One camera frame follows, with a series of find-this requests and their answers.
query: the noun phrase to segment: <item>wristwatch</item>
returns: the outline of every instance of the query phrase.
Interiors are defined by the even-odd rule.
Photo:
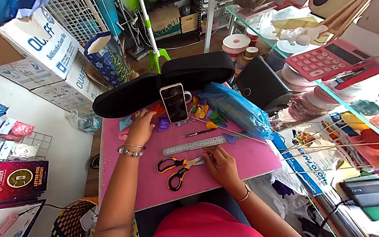
[[[245,199],[248,198],[249,193],[252,192],[252,190],[251,190],[251,188],[248,186],[248,184],[246,184],[245,182],[244,182],[244,184],[245,184],[245,188],[246,188],[246,191],[247,191],[247,192],[246,192],[246,195],[245,195],[245,197],[242,198],[241,200],[235,200],[235,201],[237,201],[237,202],[242,202],[242,201],[244,201]]]

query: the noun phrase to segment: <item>mug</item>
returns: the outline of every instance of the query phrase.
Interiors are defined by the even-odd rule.
[[[192,100],[191,92],[189,92],[189,91],[184,91],[184,98],[185,98],[185,95],[189,95],[189,99],[188,99],[188,100],[185,100],[185,104],[188,104],[188,103],[191,102],[191,100]]]

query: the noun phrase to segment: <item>bracelet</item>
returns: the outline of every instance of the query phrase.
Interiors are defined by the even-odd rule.
[[[124,155],[127,155],[127,156],[132,156],[132,157],[141,157],[143,156],[143,152],[140,151],[140,152],[130,152],[128,151],[127,149],[123,148],[123,147],[118,147],[118,152],[119,154],[124,154]]]
[[[237,202],[242,202],[242,201],[244,201],[245,199],[247,199],[247,198],[248,198],[248,196],[249,196],[249,193],[250,193],[250,191],[246,191],[246,195],[245,195],[245,197],[244,197],[244,198],[242,198],[241,200],[235,200],[235,201],[237,201]]]
[[[122,145],[129,145],[129,146],[134,146],[134,147],[143,148],[143,149],[147,148],[146,146],[132,145],[132,144],[122,144]]]

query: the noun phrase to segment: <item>hand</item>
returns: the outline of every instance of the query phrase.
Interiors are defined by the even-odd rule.
[[[238,176],[236,160],[221,146],[214,145],[203,148],[204,162],[210,174],[222,185],[236,200],[243,199],[246,195],[244,182]]]
[[[155,111],[143,110],[140,115],[131,123],[128,138],[124,144],[144,146],[152,135],[154,124],[150,124]]]

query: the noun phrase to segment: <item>smartphone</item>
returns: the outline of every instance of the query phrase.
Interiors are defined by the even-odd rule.
[[[162,87],[160,94],[171,124],[187,119],[187,105],[185,104],[184,88],[181,83]]]

